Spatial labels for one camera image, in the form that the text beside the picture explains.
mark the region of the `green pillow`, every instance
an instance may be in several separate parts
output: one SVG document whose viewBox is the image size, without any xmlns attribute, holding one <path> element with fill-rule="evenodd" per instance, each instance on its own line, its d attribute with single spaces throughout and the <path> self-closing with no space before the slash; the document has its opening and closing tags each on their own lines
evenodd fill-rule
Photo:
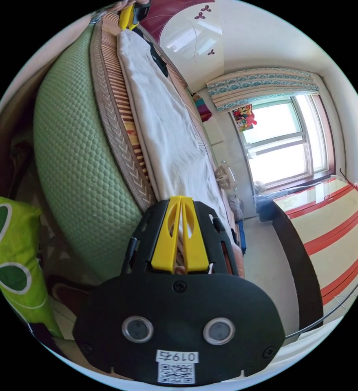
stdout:
<svg viewBox="0 0 358 391">
<path fill-rule="evenodd" d="M 0 197 L 0 289 L 27 323 L 62 337 L 38 260 L 41 209 Z"/>
</svg>

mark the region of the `green mattress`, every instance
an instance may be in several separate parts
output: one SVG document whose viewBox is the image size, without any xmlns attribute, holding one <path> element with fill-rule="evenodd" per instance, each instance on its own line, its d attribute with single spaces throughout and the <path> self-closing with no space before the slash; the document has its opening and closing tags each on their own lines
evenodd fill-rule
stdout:
<svg viewBox="0 0 358 391">
<path fill-rule="evenodd" d="M 141 211 L 112 156 L 90 70 L 90 25 L 41 84 L 34 116 L 36 165 L 69 244 L 102 281 L 120 273 Z"/>
</svg>

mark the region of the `printed number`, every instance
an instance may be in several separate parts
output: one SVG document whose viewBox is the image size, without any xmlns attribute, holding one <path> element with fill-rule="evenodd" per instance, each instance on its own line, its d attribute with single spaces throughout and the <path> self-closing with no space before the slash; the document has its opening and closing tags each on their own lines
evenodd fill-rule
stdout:
<svg viewBox="0 0 358 391">
<path fill-rule="evenodd" d="M 196 352 L 181 352 L 181 351 L 166 351 L 158 350 L 156 355 L 156 361 L 158 362 L 174 362 L 181 363 L 198 363 L 198 354 Z"/>
</svg>

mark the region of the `camera lens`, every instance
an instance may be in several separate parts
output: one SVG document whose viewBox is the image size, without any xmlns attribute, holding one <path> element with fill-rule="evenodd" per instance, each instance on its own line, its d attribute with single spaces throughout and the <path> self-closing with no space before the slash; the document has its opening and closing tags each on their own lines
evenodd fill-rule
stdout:
<svg viewBox="0 0 358 391">
<path fill-rule="evenodd" d="M 123 335 L 131 342 L 145 343 L 153 335 L 153 326 L 149 320 L 141 316 L 131 316 L 122 324 Z"/>
<path fill-rule="evenodd" d="M 235 334 L 234 324 L 226 318 L 215 318 L 207 323 L 203 330 L 203 337 L 211 345 L 224 345 Z"/>
</svg>

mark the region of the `white sheet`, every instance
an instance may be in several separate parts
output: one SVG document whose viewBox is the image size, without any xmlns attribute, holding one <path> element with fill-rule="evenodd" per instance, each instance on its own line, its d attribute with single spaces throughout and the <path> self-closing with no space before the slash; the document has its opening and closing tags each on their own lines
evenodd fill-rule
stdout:
<svg viewBox="0 0 358 391">
<path fill-rule="evenodd" d="M 117 39 L 118 58 L 157 199 L 186 196 L 203 202 L 216 211 L 233 242 L 209 157 L 199 148 L 184 102 L 139 35 L 125 30 Z"/>
</svg>

